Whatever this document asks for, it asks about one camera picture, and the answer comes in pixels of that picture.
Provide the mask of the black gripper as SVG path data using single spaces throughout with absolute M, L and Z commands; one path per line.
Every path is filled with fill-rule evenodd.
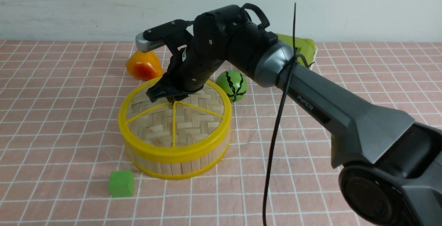
M 165 98 L 169 103 L 175 103 L 188 98 L 189 94 L 202 89 L 221 66 L 221 59 L 205 52 L 193 39 L 173 63 L 175 66 L 167 71 L 166 83 L 156 83 L 147 89 L 146 95 L 150 102 Z

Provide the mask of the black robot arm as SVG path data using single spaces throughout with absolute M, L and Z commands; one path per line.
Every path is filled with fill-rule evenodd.
M 174 20 L 136 36 L 137 50 L 167 46 L 167 72 L 147 91 L 152 102 L 174 103 L 201 90 L 224 61 L 262 87 L 283 91 L 269 150 L 263 198 L 286 97 L 298 103 L 331 134 L 331 165 L 344 168 L 338 183 L 345 201 L 378 226 L 440 226 L 442 215 L 441 130 L 404 111 L 373 105 L 297 62 L 253 4 L 229 5 Z

